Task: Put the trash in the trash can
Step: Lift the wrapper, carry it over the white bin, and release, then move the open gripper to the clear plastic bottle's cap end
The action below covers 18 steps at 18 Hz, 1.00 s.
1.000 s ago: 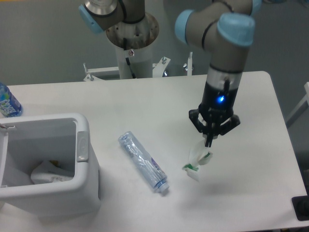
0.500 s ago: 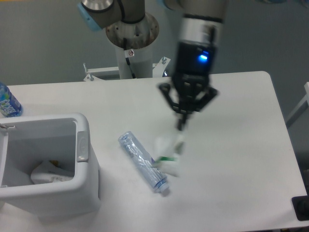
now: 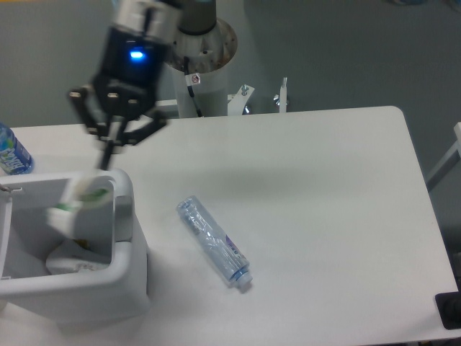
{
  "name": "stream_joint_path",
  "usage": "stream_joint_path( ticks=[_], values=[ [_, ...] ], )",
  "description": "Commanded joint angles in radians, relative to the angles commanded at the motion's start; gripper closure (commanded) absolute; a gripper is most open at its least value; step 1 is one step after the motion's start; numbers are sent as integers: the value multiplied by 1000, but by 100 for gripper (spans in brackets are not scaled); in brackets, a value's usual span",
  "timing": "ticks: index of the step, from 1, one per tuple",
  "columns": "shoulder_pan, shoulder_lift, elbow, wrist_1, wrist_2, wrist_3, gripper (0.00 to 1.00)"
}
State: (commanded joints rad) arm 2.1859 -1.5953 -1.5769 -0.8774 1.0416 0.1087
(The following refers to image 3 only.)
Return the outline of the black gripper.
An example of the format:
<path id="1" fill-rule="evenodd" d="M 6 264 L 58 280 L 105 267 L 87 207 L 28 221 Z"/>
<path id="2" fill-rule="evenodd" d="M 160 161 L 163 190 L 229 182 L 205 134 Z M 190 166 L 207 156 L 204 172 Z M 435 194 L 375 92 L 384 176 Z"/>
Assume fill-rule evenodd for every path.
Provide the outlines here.
<path id="1" fill-rule="evenodd" d="M 90 112 L 86 103 L 90 93 L 87 86 L 68 92 L 68 99 L 86 132 L 102 144 L 98 169 L 109 169 L 116 148 L 136 146 L 168 124 L 165 114 L 153 108 L 166 52 L 167 45 L 157 40 L 115 26 L 109 29 L 100 70 L 92 84 L 105 113 L 126 117 L 117 124 L 112 123 L 110 132 L 109 124 L 98 123 Z M 151 120 L 127 131 L 129 123 L 146 112 Z"/>

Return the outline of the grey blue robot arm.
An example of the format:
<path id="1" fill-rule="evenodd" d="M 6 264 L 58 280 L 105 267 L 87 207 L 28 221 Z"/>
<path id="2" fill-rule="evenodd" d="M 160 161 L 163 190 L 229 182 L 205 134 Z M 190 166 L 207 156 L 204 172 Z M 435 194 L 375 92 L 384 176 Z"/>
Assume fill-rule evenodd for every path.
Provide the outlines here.
<path id="1" fill-rule="evenodd" d="M 98 169 L 109 169 L 118 148 L 136 146 L 165 127 L 157 108 L 161 72 L 187 1 L 120 1 L 109 26 L 99 68 L 68 98 L 102 145 Z"/>

